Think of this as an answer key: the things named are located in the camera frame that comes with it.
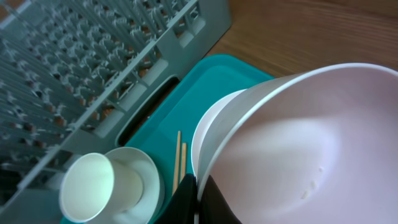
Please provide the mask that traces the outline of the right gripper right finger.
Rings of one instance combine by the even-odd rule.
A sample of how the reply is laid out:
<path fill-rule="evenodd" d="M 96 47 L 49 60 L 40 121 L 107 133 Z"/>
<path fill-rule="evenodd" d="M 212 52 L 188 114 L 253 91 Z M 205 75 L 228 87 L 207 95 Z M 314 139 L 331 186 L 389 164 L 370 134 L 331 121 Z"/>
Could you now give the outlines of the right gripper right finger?
<path fill-rule="evenodd" d="M 199 224 L 241 224 L 212 176 L 206 182 L 198 209 Z"/>

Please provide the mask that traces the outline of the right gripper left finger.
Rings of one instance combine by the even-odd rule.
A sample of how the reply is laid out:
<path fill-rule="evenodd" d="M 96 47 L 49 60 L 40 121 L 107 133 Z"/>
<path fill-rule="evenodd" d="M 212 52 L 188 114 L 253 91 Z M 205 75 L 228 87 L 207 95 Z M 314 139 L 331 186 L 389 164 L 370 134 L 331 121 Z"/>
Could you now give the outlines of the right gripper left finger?
<path fill-rule="evenodd" d="M 197 180 L 193 174 L 186 174 L 154 224 L 194 224 L 196 206 Z"/>

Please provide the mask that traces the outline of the grey shallow bowl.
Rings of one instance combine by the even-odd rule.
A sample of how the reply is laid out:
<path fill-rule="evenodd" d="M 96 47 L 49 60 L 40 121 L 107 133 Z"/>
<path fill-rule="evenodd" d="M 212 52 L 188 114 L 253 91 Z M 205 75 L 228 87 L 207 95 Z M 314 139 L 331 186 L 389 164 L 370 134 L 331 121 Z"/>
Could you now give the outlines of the grey shallow bowl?
<path fill-rule="evenodd" d="M 141 176 L 144 189 L 134 207 L 115 215 L 99 215 L 88 224 L 146 224 L 153 221 L 165 197 L 164 180 L 154 161 L 145 152 L 133 147 L 113 149 L 105 156 L 134 169 Z"/>

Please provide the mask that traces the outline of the white paper cup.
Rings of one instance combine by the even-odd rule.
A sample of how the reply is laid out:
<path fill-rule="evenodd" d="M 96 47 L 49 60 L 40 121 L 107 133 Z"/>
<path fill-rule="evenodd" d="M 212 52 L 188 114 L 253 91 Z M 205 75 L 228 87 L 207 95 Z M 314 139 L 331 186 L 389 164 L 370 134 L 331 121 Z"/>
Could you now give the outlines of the white paper cup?
<path fill-rule="evenodd" d="M 68 169 L 59 203 L 66 218 L 83 223 L 129 210 L 141 199 L 143 190 L 143 180 L 134 169 L 103 154 L 89 153 Z"/>

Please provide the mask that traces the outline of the pink bowl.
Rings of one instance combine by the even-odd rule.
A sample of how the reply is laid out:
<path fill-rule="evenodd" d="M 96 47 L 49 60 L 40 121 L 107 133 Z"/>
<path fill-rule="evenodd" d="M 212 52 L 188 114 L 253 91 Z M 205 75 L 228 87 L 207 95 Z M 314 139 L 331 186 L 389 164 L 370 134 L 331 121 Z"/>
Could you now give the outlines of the pink bowl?
<path fill-rule="evenodd" d="M 200 202 L 214 182 L 243 223 L 396 223 L 397 72 L 343 63 L 242 91 L 197 179 Z"/>

